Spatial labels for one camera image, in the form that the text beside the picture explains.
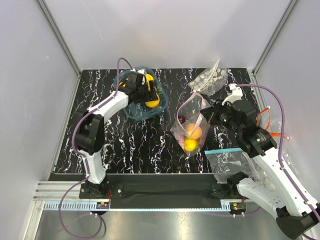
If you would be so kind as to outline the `pink zip top bag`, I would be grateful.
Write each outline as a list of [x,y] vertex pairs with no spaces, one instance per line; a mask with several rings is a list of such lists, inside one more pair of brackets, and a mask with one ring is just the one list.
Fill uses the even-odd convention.
[[[176,120],[170,131],[178,142],[178,145],[188,157],[194,156],[196,153],[198,153],[205,144],[210,125],[207,123],[200,111],[209,106],[210,104],[208,101],[205,100],[201,94],[194,91],[192,95],[177,110],[175,115]],[[185,116],[185,123],[181,124],[179,122],[178,115]],[[186,133],[186,126],[188,124],[195,124],[195,127],[201,127],[202,129],[202,135],[197,139],[197,148],[192,152],[187,152],[184,150],[184,141],[185,138],[188,138]]]

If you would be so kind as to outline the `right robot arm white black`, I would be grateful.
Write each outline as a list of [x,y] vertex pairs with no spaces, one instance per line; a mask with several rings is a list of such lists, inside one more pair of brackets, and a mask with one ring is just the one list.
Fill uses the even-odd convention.
[[238,146],[266,173],[275,187],[275,191],[269,191],[240,171],[226,180],[230,197],[241,196],[255,202],[275,218],[280,230],[292,240],[320,222],[320,203],[291,171],[272,135],[259,126],[258,112],[249,101],[217,102],[200,112],[210,125],[222,125],[230,130]]

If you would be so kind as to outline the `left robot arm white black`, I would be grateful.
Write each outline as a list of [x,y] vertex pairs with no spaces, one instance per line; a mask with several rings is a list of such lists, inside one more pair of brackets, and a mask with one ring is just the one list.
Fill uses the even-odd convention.
[[108,193],[108,186],[103,182],[106,173],[101,160],[105,124],[131,103],[145,104],[151,109],[160,104],[155,78],[145,69],[132,69],[124,80],[117,79],[117,86],[111,95],[88,108],[74,129],[72,148],[81,155],[86,179],[92,183],[90,192],[97,198],[103,198]]

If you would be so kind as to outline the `teal plastic fruit tray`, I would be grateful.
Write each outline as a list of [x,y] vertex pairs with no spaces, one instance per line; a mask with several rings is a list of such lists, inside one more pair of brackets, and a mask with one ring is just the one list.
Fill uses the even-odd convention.
[[[154,87],[156,88],[156,94],[159,95],[160,103],[155,108],[149,108],[145,105],[145,102],[129,102],[127,106],[123,108],[123,111],[125,115],[135,121],[142,121],[147,120],[153,117],[156,117],[161,112],[165,110],[165,108],[168,106],[169,98],[167,96],[166,91],[162,87],[161,83],[159,82],[158,78],[156,77],[156,74],[154,71],[148,67],[137,67],[136,69],[145,69],[147,74],[150,74],[154,78]],[[115,87],[118,87],[118,90],[120,92],[121,88],[119,88],[119,84],[123,79],[126,79],[130,72],[133,71],[133,69],[127,69],[119,74],[116,75],[116,77],[113,79],[113,84]]]

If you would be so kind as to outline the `orange peach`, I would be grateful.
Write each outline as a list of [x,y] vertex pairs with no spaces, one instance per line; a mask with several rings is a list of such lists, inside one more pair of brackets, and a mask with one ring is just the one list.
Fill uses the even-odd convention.
[[189,123],[186,128],[186,136],[189,139],[197,140],[202,136],[202,128],[200,126],[196,127],[195,123]]

